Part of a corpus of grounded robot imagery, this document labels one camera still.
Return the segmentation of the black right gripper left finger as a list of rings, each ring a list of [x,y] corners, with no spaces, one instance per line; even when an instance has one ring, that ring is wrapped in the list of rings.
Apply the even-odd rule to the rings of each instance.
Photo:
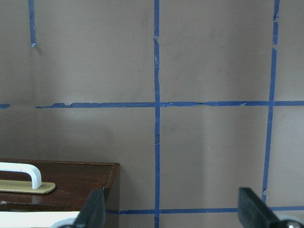
[[[103,190],[93,190],[74,221],[75,228],[103,228],[105,199]]]

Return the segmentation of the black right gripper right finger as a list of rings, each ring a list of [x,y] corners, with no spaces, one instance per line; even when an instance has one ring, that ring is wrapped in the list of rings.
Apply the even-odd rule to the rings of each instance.
[[[238,219],[244,228],[276,228],[280,219],[252,191],[238,189]]]

